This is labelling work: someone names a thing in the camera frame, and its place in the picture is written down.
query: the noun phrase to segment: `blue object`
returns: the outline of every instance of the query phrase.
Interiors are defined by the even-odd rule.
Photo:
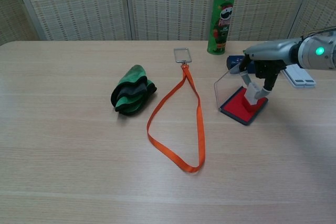
[[[235,65],[241,63],[243,58],[244,58],[244,55],[230,55],[229,57],[227,57],[227,59],[226,59],[227,69],[230,70]],[[251,61],[251,63],[247,66],[247,72],[248,73],[256,73],[256,68],[254,66],[253,61]]]

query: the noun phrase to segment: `lanyard clip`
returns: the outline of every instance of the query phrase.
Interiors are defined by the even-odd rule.
[[[182,65],[187,65],[188,62],[191,62],[191,56],[188,48],[174,48],[175,61],[181,63]]]

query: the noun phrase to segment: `red pad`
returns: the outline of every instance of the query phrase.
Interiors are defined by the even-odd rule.
[[[240,87],[222,106],[221,112],[243,125],[250,125],[268,102],[266,97],[258,100],[256,105],[250,105],[244,94],[246,89]]]

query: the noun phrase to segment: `green can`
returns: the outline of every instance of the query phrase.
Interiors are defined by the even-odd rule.
[[[214,0],[207,51],[222,55],[229,33],[230,20],[235,0]]]

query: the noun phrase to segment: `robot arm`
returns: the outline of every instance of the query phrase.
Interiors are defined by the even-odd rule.
[[[256,100],[267,96],[274,87],[278,74],[286,66],[298,64],[305,69],[336,70],[336,27],[310,33],[307,37],[275,40],[251,46],[245,50],[245,57],[239,71],[246,85],[251,79],[247,66],[253,60],[256,77],[265,79],[264,87],[255,92]],[[320,35],[330,32],[329,36]]]

